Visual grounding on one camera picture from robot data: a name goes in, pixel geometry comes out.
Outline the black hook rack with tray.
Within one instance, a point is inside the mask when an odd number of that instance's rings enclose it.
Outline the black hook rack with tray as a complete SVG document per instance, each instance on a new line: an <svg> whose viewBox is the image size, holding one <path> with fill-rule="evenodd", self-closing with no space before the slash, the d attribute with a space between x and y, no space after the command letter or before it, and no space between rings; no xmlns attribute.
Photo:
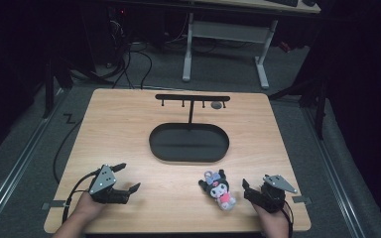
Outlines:
<svg viewBox="0 0 381 238"><path fill-rule="evenodd" d="M225 108L229 96L156 94L155 98L165 105L166 100L190 103L189 119L186 123L164 123L153 129L149 145L154 156L164 162L215 163L229 149L227 133L214 124L194 123L193 110L196 102L205 107L206 102L219 103Z"/></svg>

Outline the metal floor rail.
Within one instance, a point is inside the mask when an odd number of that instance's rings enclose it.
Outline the metal floor rail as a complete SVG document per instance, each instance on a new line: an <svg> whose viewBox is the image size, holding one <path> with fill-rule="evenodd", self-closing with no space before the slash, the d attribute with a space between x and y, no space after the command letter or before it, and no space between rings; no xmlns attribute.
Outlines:
<svg viewBox="0 0 381 238"><path fill-rule="evenodd" d="M54 105L46 111L46 93L43 89L36 95L34 104L14 124L0 145L0 214L25 170L34 151L69 89L59 88L51 93Z"/></svg>
<svg viewBox="0 0 381 238"><path fill-rule="evenodd" d="M310 109L301 109L305 120L307 121L309 130L315 139L315 143L319 150L319 157L322 160L323 168L328 179L328 183L332 189L333 195L338 204L339 210L344 218L346 226L352 238L366 238L364 230L359 222L356 215L353 204L348 197L346 189L344 188L343 182L339 178L334 164L331 160L330 153L324 143L324 141L319 137L316 127L315 118Z"/></svg>

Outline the black metal stand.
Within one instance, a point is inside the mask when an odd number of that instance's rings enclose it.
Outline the black metal stand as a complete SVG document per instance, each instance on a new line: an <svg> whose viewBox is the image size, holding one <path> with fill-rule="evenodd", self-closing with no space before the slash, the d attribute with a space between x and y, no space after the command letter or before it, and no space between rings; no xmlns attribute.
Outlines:
<svg viewBox="0 0 381 238"><path fill-rule="evenodd" d="M61 57L52 56L45 65L44 118L49 118L55 107L55 82L62 89L71 89L73 85L67 61Z"/></svg>

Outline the black keyboard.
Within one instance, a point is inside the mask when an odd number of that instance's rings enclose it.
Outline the black keyboard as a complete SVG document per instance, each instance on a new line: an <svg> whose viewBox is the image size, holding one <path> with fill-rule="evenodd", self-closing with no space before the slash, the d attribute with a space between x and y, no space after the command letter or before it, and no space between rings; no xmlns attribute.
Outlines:
<svg viewBox="0 0 381 238"><path fill-rule="evenodd" d="M276 4L281 4L289 7L297 7L299 0L265 0Z"/></svg>

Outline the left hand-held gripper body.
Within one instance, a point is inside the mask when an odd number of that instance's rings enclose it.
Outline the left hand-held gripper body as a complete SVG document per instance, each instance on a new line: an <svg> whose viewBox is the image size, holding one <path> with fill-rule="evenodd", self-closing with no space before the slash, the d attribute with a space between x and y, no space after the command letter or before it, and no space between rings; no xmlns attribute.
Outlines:
<svg viewBox="0 0 381 238"><path fill-rule="evenodd" d="M116 190L113 186L117 179L115 173L110 169L111 166L103 165L96 177L92 180L88 193L96 202L126 204L129 200L127 190Z"/></svg>

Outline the person's right hand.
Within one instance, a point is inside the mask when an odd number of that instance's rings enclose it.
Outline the person's right hand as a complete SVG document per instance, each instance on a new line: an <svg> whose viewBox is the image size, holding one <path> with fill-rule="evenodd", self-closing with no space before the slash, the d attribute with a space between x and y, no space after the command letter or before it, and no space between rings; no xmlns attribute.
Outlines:
<svg viewBox="0 0 381 238"><path fill-rule="evenodd" d="M264 208L252 204L258 214L262 233L266 238L289 238L289 221L287 206L282 211L269 213Z"/></svg>

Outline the black and pink plush keychain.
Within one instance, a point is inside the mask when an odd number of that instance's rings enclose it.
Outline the black and pink plush keychain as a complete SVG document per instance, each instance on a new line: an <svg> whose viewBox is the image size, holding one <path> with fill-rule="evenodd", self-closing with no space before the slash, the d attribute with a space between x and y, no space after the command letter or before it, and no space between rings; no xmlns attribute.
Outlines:
<svg viewBox="0 0 381 238"><path fill-rule="evenodd" d="M216 201L221 210L233 209L236 199L229 190L229 183L224 170L206 171L203 176L204 179L198 181L200 188Z"/></svg>

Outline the person's left hand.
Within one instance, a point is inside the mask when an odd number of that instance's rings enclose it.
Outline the person's left hand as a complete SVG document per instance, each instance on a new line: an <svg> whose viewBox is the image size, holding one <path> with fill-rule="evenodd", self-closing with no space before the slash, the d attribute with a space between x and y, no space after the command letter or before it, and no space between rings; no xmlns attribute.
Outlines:
<svg viewBox="0 0 381 238"><path fill-rule="evenodd" d="M72 216L84 222L90 222L99 216L104 207L103 203L94 201L88 192L84 192L80 196Z"/></svg>

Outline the white frame desk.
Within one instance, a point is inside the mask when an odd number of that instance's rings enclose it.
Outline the white frame desk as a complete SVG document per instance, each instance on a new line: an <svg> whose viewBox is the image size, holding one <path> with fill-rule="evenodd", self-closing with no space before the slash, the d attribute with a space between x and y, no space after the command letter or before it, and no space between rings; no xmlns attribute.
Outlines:
<svg viewBox="0 0 381 238"><path fill-rule="evenodd" d="M267 13L285 13L285 14L319 14L320 6L316 2L314 7L309 7L299 0L297 7L289 7L281 4L272 3L265 0L190 0L190 5L195 7L197 3L215 4L224 7L242 7L248 10L262 10ZM263 89L269 88L269 82L266 75L264 60L270 48L278 25L278 18L267 21L267 26L249 26L240 23L220 23L218 20L195 20L193 13L189 13L187 50L184 60L184 69L182 79L184 82L191 80L192 63L192 40L194 38L225 40L232 42L261 44L263 49L260 55L254 58L260 85Z"/></svg>

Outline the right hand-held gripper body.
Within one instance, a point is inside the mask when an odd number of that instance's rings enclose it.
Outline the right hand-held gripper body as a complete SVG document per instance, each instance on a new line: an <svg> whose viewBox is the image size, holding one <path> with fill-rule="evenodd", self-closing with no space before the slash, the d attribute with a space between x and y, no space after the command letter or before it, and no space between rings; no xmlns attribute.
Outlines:
<svg viewBox="0 0 381 238"><path fill-rule="evenodd" d="M263 177L261 194L265 201L262 207L270 213L275 213L284 207L286 191L297 194L298 191L281 175Z"/></svg>

